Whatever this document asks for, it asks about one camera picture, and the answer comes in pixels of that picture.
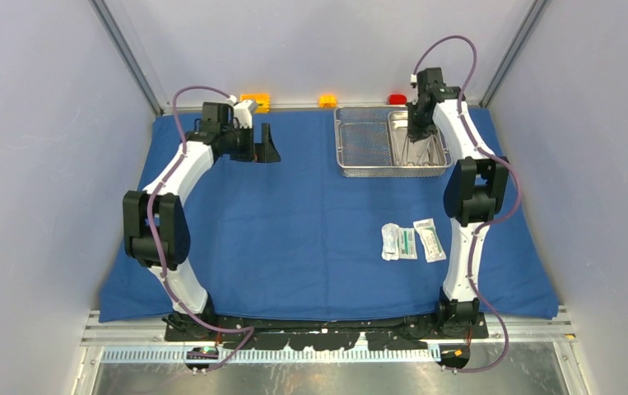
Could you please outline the white gauze roll packet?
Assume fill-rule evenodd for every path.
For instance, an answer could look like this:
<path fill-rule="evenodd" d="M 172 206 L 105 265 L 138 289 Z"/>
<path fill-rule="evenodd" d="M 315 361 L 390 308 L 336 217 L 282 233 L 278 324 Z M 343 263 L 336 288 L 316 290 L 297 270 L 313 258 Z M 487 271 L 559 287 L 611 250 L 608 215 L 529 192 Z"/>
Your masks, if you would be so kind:
<path fill-rule="evenodd" d="M 387 223 L 381 228 L 383 248 L 381 257 L 385 261 L 395 261 L 400 259 L 398 247 L 398 232 L 400 227 L 394 223 Z"/>

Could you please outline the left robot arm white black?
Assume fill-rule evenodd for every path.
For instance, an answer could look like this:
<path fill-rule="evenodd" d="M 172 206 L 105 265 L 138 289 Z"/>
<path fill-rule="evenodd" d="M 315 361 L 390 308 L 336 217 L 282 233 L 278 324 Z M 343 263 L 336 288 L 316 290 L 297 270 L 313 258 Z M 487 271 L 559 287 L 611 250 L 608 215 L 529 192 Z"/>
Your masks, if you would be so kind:
<path fill-rule="evenodd" d="M 180 142 L 169 164 L 141 190 L 123 196 L 125 253 L 147 268 L 169 296 L 176 318 L 195 339 L 206 341 L 217 331 L 212 298 L 200 284 L 188 260 L 191 235 L 183 203 L 198 180 L 216 161 L 276 163 L 271 127 L 254 137 L 255 100 L 206 102 L 192 132 L 179 128 Z"/>

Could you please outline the wire mesh steel tray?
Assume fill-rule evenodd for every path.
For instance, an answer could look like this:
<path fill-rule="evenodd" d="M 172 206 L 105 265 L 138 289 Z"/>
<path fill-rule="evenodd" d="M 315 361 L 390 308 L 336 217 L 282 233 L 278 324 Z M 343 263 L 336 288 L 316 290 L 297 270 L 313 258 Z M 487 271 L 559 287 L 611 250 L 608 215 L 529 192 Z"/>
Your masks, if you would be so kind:
<path fill-rule="evenodd" d="M 404 106 L 346 106 L 335 109 L 336 160 L 346 177 L 426 178 L 446 169 L 396 166 L 388 131 L 388 115 Z"/>

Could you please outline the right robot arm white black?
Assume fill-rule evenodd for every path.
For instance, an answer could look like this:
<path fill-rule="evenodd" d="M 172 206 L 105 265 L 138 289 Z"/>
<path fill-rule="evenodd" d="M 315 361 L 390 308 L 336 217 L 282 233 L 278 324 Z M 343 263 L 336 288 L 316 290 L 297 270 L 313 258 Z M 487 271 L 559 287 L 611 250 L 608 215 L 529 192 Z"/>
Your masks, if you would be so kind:
<path fill-rule="evenodd" d="M 505 158 L 486 146 L 460 87 L 448 86 L 440 68 L 412 74 L 411 85 L 417 98 L 407 103 L 410 141 L 440 133 L 455 160 L 443 196 L 452 235 L 448 273 L 433 313 L 434 329 L 451 338 L 481 317 L 477 277 L 482 246 L 502 209 L 509 170 Z"/>

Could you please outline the green white sterile packet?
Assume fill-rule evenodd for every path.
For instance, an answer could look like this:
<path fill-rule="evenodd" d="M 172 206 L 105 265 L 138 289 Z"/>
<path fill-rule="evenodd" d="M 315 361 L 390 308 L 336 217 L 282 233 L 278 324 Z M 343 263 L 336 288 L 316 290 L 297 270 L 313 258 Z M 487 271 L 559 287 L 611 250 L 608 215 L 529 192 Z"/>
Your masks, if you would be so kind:
<path fill-rule="evenodd" d="M 416 260 L 416 232 L 413 228 L 399 228 L 397 232 L 398 257 L 400 259 Z"/>

